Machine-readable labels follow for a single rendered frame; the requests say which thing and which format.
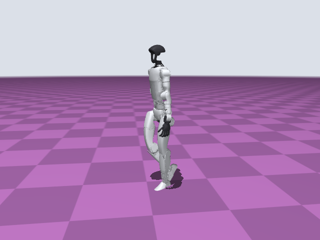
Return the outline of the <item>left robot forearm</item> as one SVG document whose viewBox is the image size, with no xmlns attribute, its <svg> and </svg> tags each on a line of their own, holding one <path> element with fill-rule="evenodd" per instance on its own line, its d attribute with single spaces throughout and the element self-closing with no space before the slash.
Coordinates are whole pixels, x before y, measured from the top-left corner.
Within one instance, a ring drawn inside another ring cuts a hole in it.
<svg viewBox="0 0 320 240">
<path fill-rule="evenodd" d="M 167 92 L 165 94 L 166 100 L 163 102 L 164 104 L 164 116 L 166 116 L 166 121 L 171 121 L 172 119 L 172 108 L 171 108 L 171 104 L 172 104 L 172 99 L 171 99 L 171 95 L 169 92 Z"/>
</svg>

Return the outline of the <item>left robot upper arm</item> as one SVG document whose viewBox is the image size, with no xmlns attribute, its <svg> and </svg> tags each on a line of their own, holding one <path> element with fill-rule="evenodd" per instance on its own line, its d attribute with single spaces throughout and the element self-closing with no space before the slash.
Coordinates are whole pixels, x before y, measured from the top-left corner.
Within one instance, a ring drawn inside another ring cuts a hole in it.
<svg viewBox="0 0 320 240">
<path fill-rule="evenodd" d="M 166 93 L 169 92 L 170 93 L 170 77 L 171 77 L 171 72 L 168 69 L 162 68 L 160 69 L 160 78 L 162 79 L 162 87 L 163 87 L 163 91 L 160 95 L 160 98 L 162 100 L 167 100 L 166 99 Z"/>
</svg>

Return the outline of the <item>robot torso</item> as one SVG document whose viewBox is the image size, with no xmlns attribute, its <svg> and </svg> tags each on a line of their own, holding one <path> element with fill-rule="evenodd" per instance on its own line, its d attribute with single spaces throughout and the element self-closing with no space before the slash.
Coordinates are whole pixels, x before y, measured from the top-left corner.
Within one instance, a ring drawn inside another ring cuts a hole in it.
<svg viewBox="0 0 320 240">
<path fill-rule="evenodd" d="M 154 64 L 155 66 L 156 64 Z M 161 64 L 162 65 L 162 64 Z M 167 69 L 165 66 L 161 66 L 158 64 L 158 67 L 151 67 L 149 70 L 149 83 L 150 83 L 150 90 L 151 90 L 151 96 L 153 100 L 155 101 L 155 106 L 153 108 L 153 114 L 154 117 L 160 121 L 160 119 L 164 115 L 164 101 L 161 99 L 161 93 L 164 92 L 163 85 L 162 85 L 162 79 L 160 77 L 160 69 Z"/>
</svg>

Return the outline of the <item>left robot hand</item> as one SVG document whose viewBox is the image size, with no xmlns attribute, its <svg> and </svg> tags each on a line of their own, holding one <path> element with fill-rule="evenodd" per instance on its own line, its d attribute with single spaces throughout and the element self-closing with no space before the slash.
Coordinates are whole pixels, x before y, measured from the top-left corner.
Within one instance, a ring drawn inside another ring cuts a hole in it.
<svg viewBox="0 0 320 240">
<path fill-rule="evenodd" d="M 158 133 L 162 130 L 161 132 L 161 135 L 159 135 L 160 137 L 166 137 L 166 136 L 169 136 L 170 134 L 170 124 L 171 121 L 167 121 L 167 116 L 165 115 L 164 116 L 164 120 L 163 120 L 164 124 L 162 125 L 162 127 L 160 128 L 160 130 L 158 130 Z"/>
</svg>

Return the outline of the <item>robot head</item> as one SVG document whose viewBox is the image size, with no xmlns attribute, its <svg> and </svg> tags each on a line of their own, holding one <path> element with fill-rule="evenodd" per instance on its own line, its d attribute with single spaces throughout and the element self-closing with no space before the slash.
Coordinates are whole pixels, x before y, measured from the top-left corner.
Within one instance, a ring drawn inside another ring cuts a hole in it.
<svg viewBox="0 0 320 240">
<path fill-rule="evenodd" d="M 165 53 L 165 48 L 161 45 L 153 45 L 148 49 L 148 51 L 151 53 L 151 62 L 155 63 L 155 66 L 153 68 L 158 67 L 157 65 L 161 65 L 161 67 L 162 66 L 164 67 L 164 65 L 162 64 L 162 61 L 157 60 L 157 56 L 159 56 L 161 53 Z M 153 55 L 154 55 L 154 59 L 153 59 Z"/>
</svg>

